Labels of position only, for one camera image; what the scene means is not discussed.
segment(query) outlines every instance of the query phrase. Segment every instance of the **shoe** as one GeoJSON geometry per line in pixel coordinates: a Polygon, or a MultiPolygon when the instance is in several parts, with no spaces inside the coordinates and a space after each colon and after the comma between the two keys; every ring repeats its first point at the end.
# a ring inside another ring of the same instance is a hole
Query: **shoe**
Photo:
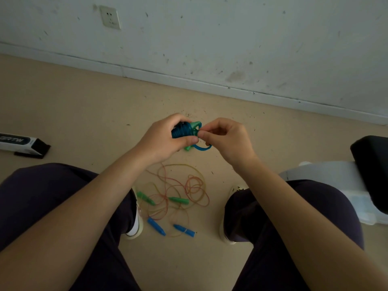
{"type": "MultiPolygon", "coordinates": [[[[230,196],[232,196],[235,192],[240,191],[240,190],[246,190],[246,189],[248,189],[247,185],[239,185],[239,186],[231,187],[231,189],[229,191],[229,195],[228,195],[228,200],[229,200],[230,196]]],[[[220,224],[220,231],[219,231],[220,239],[225,244],[228,244],[228,245],[236,244],[236,242],[230,241],[228,238],[226,238],[226,235],[224,232],[224,215],[225,215],[225,207],[224,207],[224,214],[222,215],[222,220],[221,220],[221,224],[220,224]]]]}
{"type": "Polygon", "coordinates": [[[139,204],[137,203],[137,196],[136,196],[135,223],[134,223],[132,229],[128,233],[125,233],[125,237],[128,240],[133,240],[133,239],[137,238],[142,233],[142,231],[143,231],[143,218],[140,215],[140,207],[139,207],[139,204]]]}

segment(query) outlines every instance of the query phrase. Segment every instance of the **dark pants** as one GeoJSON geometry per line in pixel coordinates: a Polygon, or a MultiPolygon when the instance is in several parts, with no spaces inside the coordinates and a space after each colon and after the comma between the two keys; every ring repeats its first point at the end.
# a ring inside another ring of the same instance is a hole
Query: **dark pants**
{"type": "MultiPolygon", "coordinates": [[[[0,251],[97,174],[64,164],[15,171],[0,185],[0,251]]],[[[288,182],[305,200],[363,248],[361,226],[347,198],[335,188],[308,180],[288,182]]],[[[119,205],[71,290],[140,290],[118,244],[134,224],[132,191],[119,205]]],[[[255,247],[234,290],[308,289],[274,226],[250,190],[233,194],[225,206],[224,229],[230,240],[255,247]]]]}

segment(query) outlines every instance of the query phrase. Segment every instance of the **floor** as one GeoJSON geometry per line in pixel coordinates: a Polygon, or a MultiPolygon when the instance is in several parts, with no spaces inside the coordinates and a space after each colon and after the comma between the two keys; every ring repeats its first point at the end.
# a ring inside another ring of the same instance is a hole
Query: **floor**
{"type": "MultiPolygon", "coordinates": [[[[354,141],[388,137],[388,127],[33,60],[0,55],[0,65],[0,131],[39,137],[52,146],[43,160],[0,151],[0,181],[17,168],[46,162],[101,172],[152,122],[174,112],[203,123],[220,116],[244,123],[257,154],[276,172],[301,161],[352,161],[354,141]]],[[[167,163],[196,166],[211,202],[189,210],[195,238],[164,238],[145,225],[138,239],[122,240],[134,277],[143,290],[231,290],[252,246],[224,245],[217,230],[227,193],[240,177],[216,149],[179,151],[167,163]]],[[[182,171],[169,174],[181,177],[182,171]]],[[[154,180],[143,174],[137,186],[154,180]]],[[[367,253],[388,272],[388,226],[363,230],[367,253]]]]}

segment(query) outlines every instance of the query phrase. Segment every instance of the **blue coiled rope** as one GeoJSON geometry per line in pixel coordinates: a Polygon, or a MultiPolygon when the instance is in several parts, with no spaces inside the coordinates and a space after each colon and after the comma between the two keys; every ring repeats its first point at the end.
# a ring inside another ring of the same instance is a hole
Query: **blue coiled rope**
{"type": "MultiPolygon", "coordinates": [[[[180,138],[186,136],[196,136],[198,134],[198,130],[201,128],[202,123],[200,121],[189,123],[187,121],[178,123],[173,130],[171,131],[172,138],[180,138]]],[[[206,151],[211,148],[211,145],[207,148],[202,148],[197,145],[192,145],[192,147],[200,150],[206,151]]]]}

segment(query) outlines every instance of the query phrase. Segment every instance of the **electrical outlet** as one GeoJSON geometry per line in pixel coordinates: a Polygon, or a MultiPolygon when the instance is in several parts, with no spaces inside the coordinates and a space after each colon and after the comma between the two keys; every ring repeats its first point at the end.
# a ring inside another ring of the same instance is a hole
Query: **electrical outlet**
{"type": "Polygon", "coordinates": [[[106,6],[100,6],[100,12],[101,12],[102,23],[106,27],[111,27],[113,29],[121,29],[119,14],[117,13],[116,9],[109,8],[106,6]]]}

